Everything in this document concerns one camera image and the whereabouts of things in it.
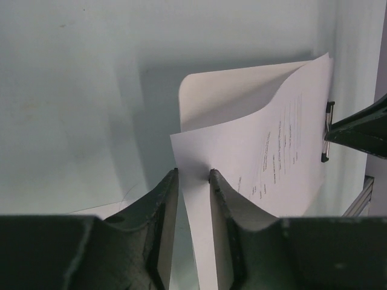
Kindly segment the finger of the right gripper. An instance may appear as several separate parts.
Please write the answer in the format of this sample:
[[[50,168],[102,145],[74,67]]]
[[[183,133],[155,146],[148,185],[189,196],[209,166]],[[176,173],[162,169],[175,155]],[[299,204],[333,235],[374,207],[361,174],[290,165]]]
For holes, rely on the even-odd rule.
[[[330,126],[325,141],[386,158],[386,96]]]

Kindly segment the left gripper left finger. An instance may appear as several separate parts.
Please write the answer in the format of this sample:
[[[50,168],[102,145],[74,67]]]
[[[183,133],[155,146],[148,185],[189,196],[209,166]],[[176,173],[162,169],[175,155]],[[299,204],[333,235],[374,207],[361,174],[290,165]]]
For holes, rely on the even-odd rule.
[[[1,216],[2,289],[167,289],[178,172],[118,213]]]

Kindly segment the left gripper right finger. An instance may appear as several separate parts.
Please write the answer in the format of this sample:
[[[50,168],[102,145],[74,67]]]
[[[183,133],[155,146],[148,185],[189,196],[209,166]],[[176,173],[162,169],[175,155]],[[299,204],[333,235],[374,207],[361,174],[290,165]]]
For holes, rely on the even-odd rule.
[[[385,289],[385,217],[277,218],[209,175],[220,289]]]

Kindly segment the metal folder clip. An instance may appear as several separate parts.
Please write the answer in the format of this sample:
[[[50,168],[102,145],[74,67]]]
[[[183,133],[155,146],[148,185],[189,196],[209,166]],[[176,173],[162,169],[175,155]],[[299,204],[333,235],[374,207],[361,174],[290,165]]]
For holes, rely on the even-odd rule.
[[[327,133],[329,133],[332,121],[333,121],[333,109],[335,102],[328,101],[325,110],[325,120],[324,120],[324,133],[323,133],[323,146],[321,153],[321,162],[325,163],[329,160],[329,150],[330,150],[330,142],[325,139]]]

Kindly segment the white signature form sheet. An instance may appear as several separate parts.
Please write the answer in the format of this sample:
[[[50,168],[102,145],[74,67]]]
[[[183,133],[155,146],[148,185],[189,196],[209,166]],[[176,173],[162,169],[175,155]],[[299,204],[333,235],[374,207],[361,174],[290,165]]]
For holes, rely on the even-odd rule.
[[[201,289],[219,289],[209,173],[218,170],[243,197],[276,216],[302,216],[318,193],[324,166],[325,107],[332,58],[297,69],[264,108],[171,136]]]

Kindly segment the white folder with clip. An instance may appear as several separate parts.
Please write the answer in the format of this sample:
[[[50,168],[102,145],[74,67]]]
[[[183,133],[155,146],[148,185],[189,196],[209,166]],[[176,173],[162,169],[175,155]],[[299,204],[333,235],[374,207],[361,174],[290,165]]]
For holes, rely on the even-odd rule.
[[[250,115],[270,103],[279,87],[307,61],[201,72],[179,88],[182,132]]]

